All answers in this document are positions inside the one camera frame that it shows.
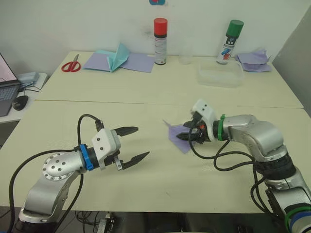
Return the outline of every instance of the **green cap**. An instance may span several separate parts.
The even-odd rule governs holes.
[[[230,21],[230,24],[227,30],[227,35],[239,37],[242,31],[243,25],[244,23],[240,20],[234,19]]]

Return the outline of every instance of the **red scissors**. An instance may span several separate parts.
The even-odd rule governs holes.
[[[72,62],[68,62],[62,66],[62,71],[64,72],[77,72],[81,69],[81,64],[77,62],[79,55],[77,54]]]

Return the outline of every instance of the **laptop keyboard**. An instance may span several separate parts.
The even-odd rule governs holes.
[[[15,86],[0,88],[0,101],[10,100],[14,95],[15,89]]]

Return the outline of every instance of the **blue ring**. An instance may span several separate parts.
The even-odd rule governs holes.
[[[79,147],[81,149],[84,161],[86,163],[87,170],[89,170],[89,171],[93,170],[94,169],[94,165],[92,164],[91,160],[89,159],[89,156],[88,156],[88,153],[87,153],[87,150],[86,150],[86,145],[85,144],[80,144]]]
[[[299,213],[295,214],[291,220],[291,223],[290,223],[291,231],[292,231],[292,227],[296,221],[298,221],[299,219],[301,219],[303,217],[307,217],[307,216],[311,216],[311,211],[303,211],[303,212],[299,212]]]

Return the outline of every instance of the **computer mouse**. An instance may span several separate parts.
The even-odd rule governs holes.
[[[13,101],[12,106],[15,110],[20,111],[26,106],[27,101],[28,96],[20,96]]]

